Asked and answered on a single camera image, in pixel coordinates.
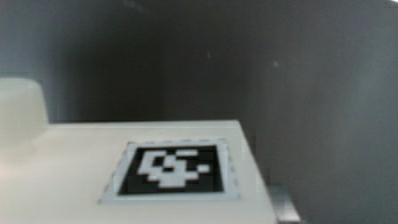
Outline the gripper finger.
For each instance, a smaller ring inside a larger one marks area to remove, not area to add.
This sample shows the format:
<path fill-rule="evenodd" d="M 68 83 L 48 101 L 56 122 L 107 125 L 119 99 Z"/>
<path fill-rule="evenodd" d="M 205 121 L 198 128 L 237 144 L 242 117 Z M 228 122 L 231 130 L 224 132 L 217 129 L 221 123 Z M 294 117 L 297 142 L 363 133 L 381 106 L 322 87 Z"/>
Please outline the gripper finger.
<path fill-rule="evenodd" d="M 286 188 L 281 185 L 271 185 L 269 191 L 271 191 L 278 222 L 299 223 L 302 219 L 295 209 L 294 200 L 292 200 Z"/>

